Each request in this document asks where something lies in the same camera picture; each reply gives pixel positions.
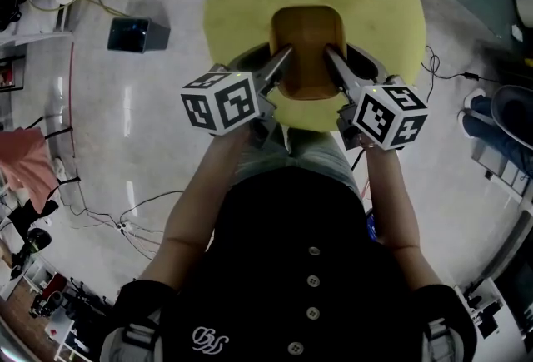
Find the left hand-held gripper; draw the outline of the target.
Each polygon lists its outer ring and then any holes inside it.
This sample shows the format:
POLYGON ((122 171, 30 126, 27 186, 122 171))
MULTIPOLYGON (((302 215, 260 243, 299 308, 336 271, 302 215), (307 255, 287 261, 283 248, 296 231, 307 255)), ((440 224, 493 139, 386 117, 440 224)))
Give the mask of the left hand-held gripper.
POLYGON ((276 129, 276 105, 267 93, 277 87, 291 66, 293 47, 284 46, 256 71, 231 71, 215 64, 189 82, 180 96, 191 127, 212 136, 225 136, 249 126, 251 144, 261 148, 276 129))

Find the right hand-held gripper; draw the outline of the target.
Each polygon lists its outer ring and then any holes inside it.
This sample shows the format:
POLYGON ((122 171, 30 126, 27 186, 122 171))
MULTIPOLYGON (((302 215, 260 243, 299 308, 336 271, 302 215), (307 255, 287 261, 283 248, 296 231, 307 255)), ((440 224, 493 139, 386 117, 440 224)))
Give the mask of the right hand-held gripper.
POLYGON ((414 87, 400 77, 364 85, 365 63, 351 54, 348 59, 333 45, 324 47, 324 62, 332 83, 348 100, 339 111, 337 128, 345 148, 361 144, 366 136, 382 150, 397 150, 416 140, 429 116, 427 104, 414 87))

